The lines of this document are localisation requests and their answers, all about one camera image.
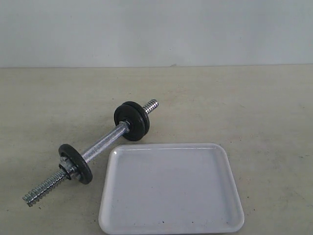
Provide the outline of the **chrome spin-lock collar nut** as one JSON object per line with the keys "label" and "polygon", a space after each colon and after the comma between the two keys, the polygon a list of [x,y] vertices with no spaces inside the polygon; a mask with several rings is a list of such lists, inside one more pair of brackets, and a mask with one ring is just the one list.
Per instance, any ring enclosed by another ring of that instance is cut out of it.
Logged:
{"label": "chrome spin-lock collar nut", "polygon": [[78,173],[77,167],[74,163],[67,157],[61,157],[59,168],[65,173],[66,178],[69,180],[79,180],[80,175]]}

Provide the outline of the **chrome threaded dumbbell bar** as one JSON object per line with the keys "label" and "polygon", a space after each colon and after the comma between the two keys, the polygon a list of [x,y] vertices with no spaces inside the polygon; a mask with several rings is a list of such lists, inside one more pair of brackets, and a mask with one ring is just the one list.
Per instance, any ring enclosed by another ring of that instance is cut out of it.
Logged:
{"label": "chrome threaded dumbbell bar", "polygon": [[[120,137],[124,137],[129,141],[141,140],[150,129],[149,114],[158,106],[159,103],[156,99],[151,99],[143,106],[133,101],[126,101],[118,106],[113,115],[115,127],[82,154],[80,153],[87,164],[89,165],[91,160],[100,155]],[[32,207],[65,180],[68,179],[59,168],[54,174],[24,195],[22,199],[29,207]]]}

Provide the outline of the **white rectangular plastic tray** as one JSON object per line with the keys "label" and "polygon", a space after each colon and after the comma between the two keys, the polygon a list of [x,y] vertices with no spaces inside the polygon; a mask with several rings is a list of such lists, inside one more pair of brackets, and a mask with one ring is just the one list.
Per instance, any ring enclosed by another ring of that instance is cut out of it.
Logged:
{"label": "white rectangular plastic tray", "polygon": [[98,216],[106,234],[233,233],[244,221],[221,146],[128,144],[111,151]]}

